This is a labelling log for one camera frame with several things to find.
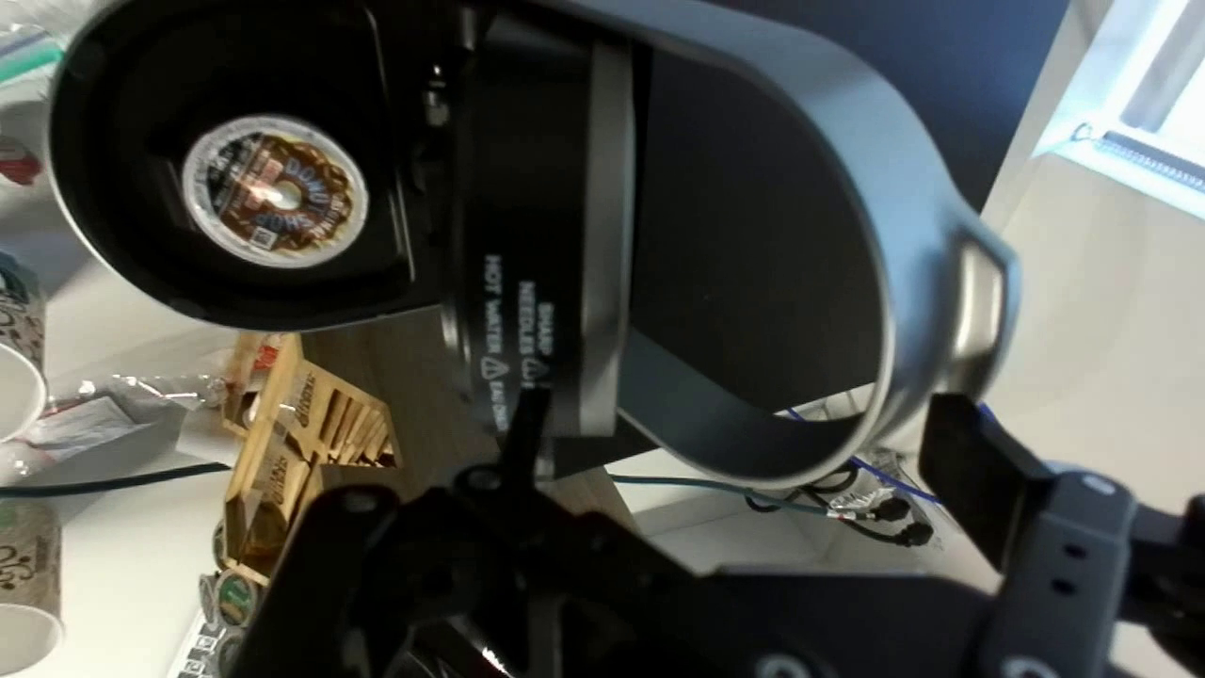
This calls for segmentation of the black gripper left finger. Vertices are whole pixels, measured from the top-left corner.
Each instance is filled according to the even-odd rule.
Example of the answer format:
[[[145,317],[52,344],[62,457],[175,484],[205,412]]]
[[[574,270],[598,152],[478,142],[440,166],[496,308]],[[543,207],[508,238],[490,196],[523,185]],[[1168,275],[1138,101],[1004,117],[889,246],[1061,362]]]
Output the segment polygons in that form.
[[[535,489],[552,400],[416,500],[307,509],[229,678],[971,678],[990,600],[940,577],[699,577]]]

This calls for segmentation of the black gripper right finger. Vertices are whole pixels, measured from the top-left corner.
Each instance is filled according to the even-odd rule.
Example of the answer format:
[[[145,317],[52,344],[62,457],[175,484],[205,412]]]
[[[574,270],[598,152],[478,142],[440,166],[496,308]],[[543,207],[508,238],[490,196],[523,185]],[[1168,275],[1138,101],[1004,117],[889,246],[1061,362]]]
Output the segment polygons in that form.
[[[971,646],[981,678],[1110,678],[1115,626],[1205,673],[1205,500],[1140,504],[1122,484],[1045,464],[987,403],[934,397],[921,474],[997,569]]]

